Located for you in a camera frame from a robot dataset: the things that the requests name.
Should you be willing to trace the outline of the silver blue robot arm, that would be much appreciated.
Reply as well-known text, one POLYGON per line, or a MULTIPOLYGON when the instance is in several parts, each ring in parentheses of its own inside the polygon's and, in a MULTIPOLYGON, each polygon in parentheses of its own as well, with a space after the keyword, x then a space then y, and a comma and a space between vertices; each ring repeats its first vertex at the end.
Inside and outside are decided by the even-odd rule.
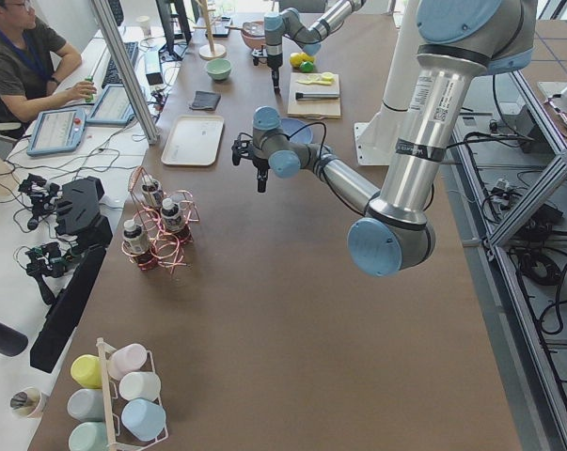
POLYGON ((263 19, 267 66, 271 70, 273 89, 280 93, 279 68, 283 65, 283 38, 291 39, 306 54, 315 55, 321 42, 343 25, 351 14, 364 7, 366 1, 337 1, 311 26, 301 22, 296 8, 286 8, 281 12, 267 12, 263 19))
POLYGON ((394 60, 414 81, 384 183, 375 186, 325 144, 296 144, 277 110, 258 108, 249 139, 237 139, 232 160, 251 161, 260 190, 307 169, 343 203, 359 211, 347 242, 354 264, 373 276, 414 267, 433 252, 425 204, 473 79, 524 68, 531 59, 533 1, 412 1, 402 19, 394 60))

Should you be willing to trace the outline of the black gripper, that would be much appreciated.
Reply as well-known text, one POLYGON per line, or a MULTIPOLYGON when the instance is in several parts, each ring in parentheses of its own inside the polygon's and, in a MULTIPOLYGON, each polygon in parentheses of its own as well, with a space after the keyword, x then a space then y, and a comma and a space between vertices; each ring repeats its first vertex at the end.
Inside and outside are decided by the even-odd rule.
POLYGON ((257 191, 265 193, 270 165, 267 159, 257 154, 253 145, 253 136, 246 132, 239 132, 231 146, 231 151, 231 160, 234 166, 238 166, 241 160, 252 162, 257 169, 257 191))
POLYGON ((251 53, 255 66, 261 60, 264 60, 268 68, 271 70, 271 80, 274 92, 279 92, 279 69, 283 65, 283 45, 282 44, 265 44, 259 49, 253 50, 251 53))

